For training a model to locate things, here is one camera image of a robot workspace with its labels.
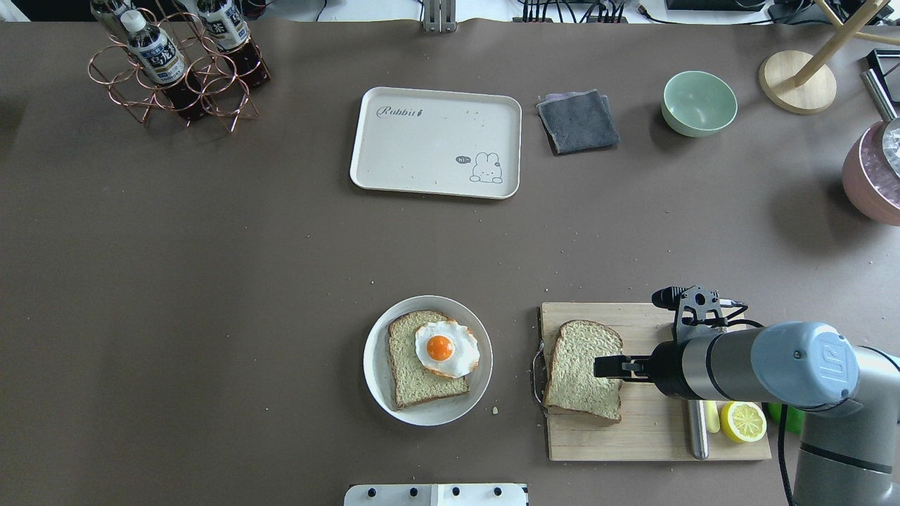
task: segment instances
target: pink bowl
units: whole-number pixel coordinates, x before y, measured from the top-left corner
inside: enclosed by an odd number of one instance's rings
[[[853,205],[872,220],[900,227],[900,177],[881,150],[877,122],[853,144],[843,165],[843,187]]]

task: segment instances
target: wooden cutting board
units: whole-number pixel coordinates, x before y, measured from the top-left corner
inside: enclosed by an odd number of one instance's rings
[[[549,367],[560,326],[569,320],[592,320],[611,327],[626,355],[650,355],[671,339],[674,313],[649,303],[543,303],[541,338]],[[550,460],[676,461],[690,454],[686,403],[662,395],[653,384],[624,383],[622,421],[603,427],[592,415],[551,409],[547,413]],[[707,434],[708,460],[771,458],[769,438],[734,443],[725,434]]]

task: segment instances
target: folded cloth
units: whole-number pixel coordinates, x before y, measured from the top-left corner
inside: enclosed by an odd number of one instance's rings
[[[557,155],[617,144],[619,138],[609,97],[597,90],[550,94],[537,113],[553,141]]]

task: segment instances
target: bread slice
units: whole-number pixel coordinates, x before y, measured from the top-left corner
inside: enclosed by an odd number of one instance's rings
[[[388,356],[394,378],[394,404],[398,410],[469,392],[464,377],[436,375],[416,356],[416,330],[426,323],[444,320],[449,318],[437,311],[414,311],[400,316],[388,327]]]
[[[596,415],[607,424],[622,421],[622,380],[594,377],[594,357],[622,354],[622,338],[595,321],[567,321],[560,327],[550,365],[544,405]]]

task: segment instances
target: egg yolk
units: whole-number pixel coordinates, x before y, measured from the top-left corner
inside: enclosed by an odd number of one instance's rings
[[[435,336],[428,340],[428,356],[435,360],[447,360],[453,355],[453,342],[445,336]]]

